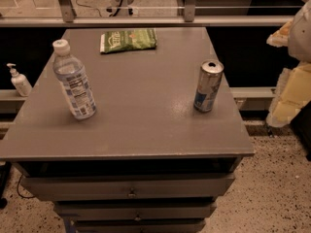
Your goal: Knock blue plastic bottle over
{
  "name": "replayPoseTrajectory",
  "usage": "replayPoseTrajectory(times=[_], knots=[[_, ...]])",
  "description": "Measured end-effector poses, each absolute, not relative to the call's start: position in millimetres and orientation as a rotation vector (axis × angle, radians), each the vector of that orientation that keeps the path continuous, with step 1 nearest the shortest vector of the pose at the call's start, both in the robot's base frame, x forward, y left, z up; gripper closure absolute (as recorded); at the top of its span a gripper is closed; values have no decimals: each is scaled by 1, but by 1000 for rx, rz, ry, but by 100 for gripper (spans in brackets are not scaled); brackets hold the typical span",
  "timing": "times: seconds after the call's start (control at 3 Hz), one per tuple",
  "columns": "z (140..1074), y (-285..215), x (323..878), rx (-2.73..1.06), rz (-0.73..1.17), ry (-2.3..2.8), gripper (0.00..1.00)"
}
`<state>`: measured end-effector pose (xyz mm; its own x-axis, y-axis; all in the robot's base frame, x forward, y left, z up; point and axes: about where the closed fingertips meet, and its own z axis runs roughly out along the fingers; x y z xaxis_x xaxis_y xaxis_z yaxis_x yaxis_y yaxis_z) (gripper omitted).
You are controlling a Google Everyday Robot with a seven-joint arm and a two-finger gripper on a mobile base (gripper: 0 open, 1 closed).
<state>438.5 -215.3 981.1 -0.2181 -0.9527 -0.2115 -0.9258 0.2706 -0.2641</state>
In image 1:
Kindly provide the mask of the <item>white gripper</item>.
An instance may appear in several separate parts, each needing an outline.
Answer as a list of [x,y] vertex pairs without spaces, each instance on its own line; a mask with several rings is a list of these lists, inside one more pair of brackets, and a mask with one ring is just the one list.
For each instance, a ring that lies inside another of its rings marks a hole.
[[275,97],[268,109],[266,123],[272,127],[289,124],[311,101],[311,0],[273,34],[266,43],[272,47],[288,46],[291,57],[300,62],[292,70],[284,68],[279,76]]

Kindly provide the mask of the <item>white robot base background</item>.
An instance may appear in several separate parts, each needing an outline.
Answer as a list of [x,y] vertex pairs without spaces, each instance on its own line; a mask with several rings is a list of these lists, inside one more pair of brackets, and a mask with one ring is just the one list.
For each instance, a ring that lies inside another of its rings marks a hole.
[[110,0],[110,6],[106,9],[111,17],[125,17],[133,14],[130,5],[134,0]]

